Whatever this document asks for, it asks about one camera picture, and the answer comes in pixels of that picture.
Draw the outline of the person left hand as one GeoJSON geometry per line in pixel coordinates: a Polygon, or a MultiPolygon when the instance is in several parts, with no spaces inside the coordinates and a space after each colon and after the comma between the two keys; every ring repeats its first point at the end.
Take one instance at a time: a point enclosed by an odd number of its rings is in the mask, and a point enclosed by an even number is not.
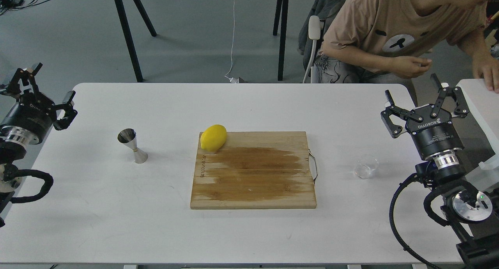
{"type": "Polygon", "coordinates": [[[499,93],[499,62],[491,54],[472,57],[472,74],[475,79],[484,79],[487,90],[499,93]]]}

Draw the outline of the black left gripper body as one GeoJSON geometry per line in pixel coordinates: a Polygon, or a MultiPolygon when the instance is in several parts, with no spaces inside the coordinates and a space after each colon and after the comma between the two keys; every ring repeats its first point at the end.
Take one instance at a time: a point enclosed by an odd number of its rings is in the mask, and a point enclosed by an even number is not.
{"type": "Polygon", "coordinates": [[[1,136],[21,133],[30,140],[30,145],[42,143],[53,123],[55,113],[49,108],[54,105],[54,102],[17,102],[1,122],[1,136]]]}

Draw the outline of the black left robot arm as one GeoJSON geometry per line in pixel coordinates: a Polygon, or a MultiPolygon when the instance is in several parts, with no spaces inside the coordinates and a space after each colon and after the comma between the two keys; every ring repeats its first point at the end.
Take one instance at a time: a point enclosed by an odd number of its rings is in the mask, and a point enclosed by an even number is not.
{"type": "Polygon", "coordinates": [[[1,210],[8,204],[32,203],[40,200],[50,191],[54,179],[49,173],[20,169],[14,162],[23,159],[28,145],[42,143],[51,127],[61,131],[67,129],[77,115],[73,98],[75,91],[67,92],[64,100],[56,104],[39,91],[35,76],[42,63],[31,68],[17,68],[11,78],[1,84],[1,95],[15,99],[1,122],[1,210]],[[31,196],[15,197],[16,189],[26,177],[43,180],[40,191],[31,196]]]}

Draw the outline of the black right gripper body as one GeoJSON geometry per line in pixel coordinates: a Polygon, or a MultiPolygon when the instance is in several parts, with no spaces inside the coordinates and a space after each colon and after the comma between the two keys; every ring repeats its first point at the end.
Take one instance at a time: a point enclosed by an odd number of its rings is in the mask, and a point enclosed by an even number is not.
{"type": "Polygon", "coordinates": [[[412,109],[415,119],[408,119],[405,125],[416,146],[419,157],[427,161],[430,157],[446,150],[462,150],[463,142],[451,123],[451,113],[445,109],[433,116],[431,105],[412,109]]]}

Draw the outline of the person right hand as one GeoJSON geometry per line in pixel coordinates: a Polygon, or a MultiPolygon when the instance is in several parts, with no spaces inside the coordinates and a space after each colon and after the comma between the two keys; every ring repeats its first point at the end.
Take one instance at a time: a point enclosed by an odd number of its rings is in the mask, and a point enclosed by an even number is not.
{"type": "Polygon", "coordinates": [[[411,79],[425,74],[431,65],[429,58],[401,56],[390,59],[388,71],[400,78],[411,79]]]}

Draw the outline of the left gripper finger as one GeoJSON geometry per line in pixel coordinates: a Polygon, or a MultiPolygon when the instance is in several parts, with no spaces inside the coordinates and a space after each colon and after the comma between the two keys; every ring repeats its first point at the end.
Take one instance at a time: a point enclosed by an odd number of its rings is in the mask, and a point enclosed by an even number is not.
{"type": "Polygon", "coordinates": [[[67,92],[61,104],[52,106],[52,111],[54,113],[60,110],[64,112],[64,116],[62,118],[60,119],[54,118],[52,125],[54,126],[55,130],[58,131],[66,130],[75,119],[78,113],[73,107],[74,106],[73,99],[75,95],[76,95],[75,91],[69,91],[67,92]]]}
{"type": "Polygon", "coordinates": [[[7,79],[5,83],[1,84],[0,94],[20,101],[21,97],[30,92],[29,89],[21,91],[19,82],[22,82],[24,87],[30,85],[32,88],[32,94],[36,98],[39,98],[41,92],[39,91],[39,86],[36,84],[35,75],[39,72],[39,70],[41,70],[42,66],[43,63],[37,63],[32,65],[32,68],[15,69],[14,73],[11,75],[11,79],[7,79]]]}

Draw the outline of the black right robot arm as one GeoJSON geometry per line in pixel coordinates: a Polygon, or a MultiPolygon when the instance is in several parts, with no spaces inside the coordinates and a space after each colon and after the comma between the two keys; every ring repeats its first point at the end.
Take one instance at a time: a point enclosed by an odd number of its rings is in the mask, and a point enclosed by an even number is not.
{"type": "Polygon", "coordinates": [[[465,169],[456,155],[464,148],[452,119],[465,118],[469,108],[460,87],[441,83],[436,74],[431,80],[437,84],[438,97],[434,103],[406,110],[395,105],[389,90],[385,91],[388,106],[381,118],[396,139],[410,134],[422,163],[395,191],[389,205],[391,230],[404,251],[433,269],[435,264],[422,258],[405,243],[397,231],[394,209],[397,198],[413,182],[430,189],[423,207],[430,219],[441,226],[450,226],[460,243],[457,251],[467,269],[497,269],[499,261],[498,234],[482,238],[471,236],[463,224],[480,224],[498,216],[498,189],[480,191],[465,179],[465,169]]]}

